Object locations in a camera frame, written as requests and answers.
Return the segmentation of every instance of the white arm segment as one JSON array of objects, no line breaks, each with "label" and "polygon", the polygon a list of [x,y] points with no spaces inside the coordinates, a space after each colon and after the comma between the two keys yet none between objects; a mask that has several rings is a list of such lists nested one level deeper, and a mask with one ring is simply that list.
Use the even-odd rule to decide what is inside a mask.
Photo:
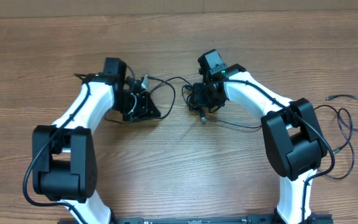
[{"label": "white arm segment", "polygon": [[[61,202],[68,202],[74,205],[84,220],[89,224],[110,224],[111,210],[104,205],[97,191],[94,191],[92,197],[86,199],[85,203],[79,203],[76,200],[61,200]],[[70,211],[70,213],[79,224],[83,224],[73,211]]]},{"label": "white arm segment", "polygon": [[[68,123],[65,128],[74,129],[81,126],[84,128],[90,128],[93,134],[103,115],[108,109],[112,108],[112,105],[114,104],[112,86],[100,82],[89,82],[89,87],[91,88],[91,94],[88,97],[88,100],[74,117],[74,120]],[[61,118],[53,122],[52,125],[60,127],[84,100],[87,91],[88,88],[85,84],[83,84],[81,93],[78,95],[74,103],[70,106],[66,113]]]},{"label": "white arm segment", "polygon": [[[112,86],[100,82],[89,82],[89,87],[91,92],[90,96],[78,114],[74,117],[74,120],[68,123],[65,128],[74,129],[81,126],[84,128],[90,128],[93,134],[105,112],[112,108],[114,104],[114,92],[112,90]],[[83,84],[81,92],[74,103],[70,106],[66,113],[61,118],[53,122],[52,125],[60,127],[84,100],[87,91],[87,86]],[[86,199],[85,203],[79,203],[76,200],[61,201],[74,205],[84,220],[89,224],[109,224],[111,221],[111,210],[109,207],[104,205],[97,191],[94,191],[92,197]],[[70,211],[70,213],[74,216],[78,223],[82,224],[73,211]]]},{"label": "white arm segment", "polygon": [[[280,201],[278,201],[277,212],[281,218],[288,224],[298,224],[302,222],[302,195],[304,181],[316,174],[317,169],[309,170],[299,177],[291,181],[288,177],[280,177]],[[310,186],[306,190],[306,203],[305,203],[305,219],[311,214],[310,210],[310,191],[311,183],[313,179],[309,181]]]},{"label": "white arm segment", "polygon": [[[230,80],[243,80],[250,83],[253,83],[264,91],[266,91],[270,96],[276,98],[278,102],[285,106],[289,106],[292,101],[289,98],[282,97],[270,91],[268,88],[261,85],[259,82],[254,80],[251,77],[249,72],[239,72],[235,75],[229,77]],[[265,116],[269,111],[279,111],[282,108],[273,104],[266,96],[261,94],[254,87],[245,85],[243,83],[234,83],[234,82],[224,82],[224,91],[228,100],[239,103],[246,110],[250,111],[257,119]]]},{"label": "white arm segment", "polygon": [[[276,98],[278,102],[285,106],[289,106],[290,102],[292,101],[289,98],[277,95],[276,93],[261,85],[251,77],[249,72],[239,72],[230,76],[229,79],[243,81],[248,80],[248,82],[261,87],[261,89],[263,89],[273,98]],[[249,110],[257,119],[265,116],[269,111],[279,111],[282,109],[276,104],[273,104],[272,101],[270,101],[254,87],[245,85],[243,83],[225,82],[224,91],[226,92],[226,96],[229,100],[239,103],[245,109]],[[297,224],[301,222],[301,206],[304,184],[303,181],[315,173],[316,170],[309,170],[308,172],[301,174],[295,181],[291,181],[288,177],[280,177],[280,201],[277,205],[277,212],[280,214],[285,223]],[[310,186],[308,186],[306,193],[305,218],[311,214],[309,206],[311,181],[309,181],[309,184]]]}]

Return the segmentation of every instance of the tabletop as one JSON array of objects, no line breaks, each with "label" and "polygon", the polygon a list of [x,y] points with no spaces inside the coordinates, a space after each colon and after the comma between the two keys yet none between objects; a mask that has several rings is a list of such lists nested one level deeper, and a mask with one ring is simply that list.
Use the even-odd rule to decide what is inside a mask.
[{"label": "tabletop", "polygon": [[[137,78],[181,76],[200,82],[197,58],[211,49],[279,95],[347,108],[358,127],[357,100],[325,101],[333,94],[358,96],[358,11],[0,19],[0,223],[56,223],[71,217],[64,208],[29,205],[22,179],[36,125],[50,125],[80,92],[73,73],[100,72],[106,57],[117,57]],[[279,178],[266,158],[262,131],[203,123],[180,96],[184,83],[172,85],[177,100],[167,119],[99,124],[93,141],[103,202],[119,218],[272,213]],[[172,97],[168,86],[152,95],[162,113]],[[336,115],[326,109],[316,114],[332,147],[343,144]],[[233,102],[210,116],[260,123]],[[313,181],[312,211],[332,213],[335,223],[358,223],[358,133],[351,141],[353,173],[344,180]],[[322,169],[329,163],[325,157]],[[345,174],[350,164],[345,148],[336,155],[332,175]],[[47,202],[29,190],[34,199]]]}]

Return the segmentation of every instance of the wooden table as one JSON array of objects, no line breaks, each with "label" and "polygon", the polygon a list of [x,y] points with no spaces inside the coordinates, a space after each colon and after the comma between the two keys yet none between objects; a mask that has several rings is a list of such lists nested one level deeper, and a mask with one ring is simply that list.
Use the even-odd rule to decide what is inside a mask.
[{"label": "wooden table", "polygon": [[[105,57],[119,57],[137,77],[200,82],[197,58],[213,48],[229,65],[245,66],[267,88],[294,100],[305,97],[316,106],[328,95],[358,95],[358,11],[0,19],[0,223],[70,218],[64,208],[30,206],[22,178],[33,129],[59,118],[80,91],[73,73],[99,72]],[[172,84],[179,91],[183,82]],[[166,112],[172,96],[164,87],[153,99]],[[329,104],[348,108],[358,126],[358,101]],[[335,114],[317,114],[326,139],[333,147],[342,144]],[[230,102],[214,115],[259,122]],[[352,143],[353,173],[313,182],[312,210],[332,213],[336,223],[358,223],[358,133]],[[102,121],[94,144],[97,190],[118,217],[244,216],[272,213],[278,202],[278,175],[266,158],[262,132],[203,124],[180,94],[164,121]],[[333,174],[345,174],[350,150],[336,161]],[[328,165],[329,158],[323,159],[323,168]],[[33,198],[47,201],[29,188]]]}]

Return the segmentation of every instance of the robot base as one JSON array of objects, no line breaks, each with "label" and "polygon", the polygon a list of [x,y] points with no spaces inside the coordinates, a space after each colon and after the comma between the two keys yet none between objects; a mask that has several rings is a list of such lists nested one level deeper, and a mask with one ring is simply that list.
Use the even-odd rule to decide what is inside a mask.
[{"label": "robot base", "polygon": [[[271,215],[248,215],[246,217],[228,218],[119,218],[110,224],[285,224],[280,216],[274,211]],[[77,224],[78,222],[58,222],[58,224]],[[333,224],[331,215],[316,215],[312,213],[306,220],[307,224]]]}]

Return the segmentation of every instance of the wooden surface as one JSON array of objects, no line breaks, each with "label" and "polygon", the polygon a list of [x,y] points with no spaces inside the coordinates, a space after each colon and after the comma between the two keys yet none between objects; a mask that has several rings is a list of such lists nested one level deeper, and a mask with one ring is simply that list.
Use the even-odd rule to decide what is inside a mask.
[{"label": "wooden surface", "polygon": [[[200,82],[197,58],[213,48],[228,64],[245,66],[267,88],[294,100],[319,105],[328,95],[358,95],[358,11],[0,19],[0,223],[70,218],[64,208],[30,206],[21,187],[32,130],[59,118],[80,91],[73,73],[99,72],[105,57],[119,57],[137,77]],[[177,90],[183,85],[172,83]],[[162,88],[153,99],[166,112],[172,91]],[[348,108],[358,126],[357,101],[329,103]],[[231,102],[215,115],[258,123]],[[318,119],[331,145],[342,144],[334,114],[321,110]],[[358,133],[352,143],[357,160],[348,178],[313,181],[311,208],[332,213],[336,223],[358,223]],[[278,175],[262,132],[202,124],[179,94],[166,120],[130,126],[102,121],[94,144],[97,190],[118,217],[244,216],[271,213],[278,202]],[[333,174],[344,174],[350,150],[336,159]],[[328,165],[325,158],[323,168]]]},{"label": "wooden surface", "polygon": [[0,0],[0,18],[358,9],[358,0]]}]

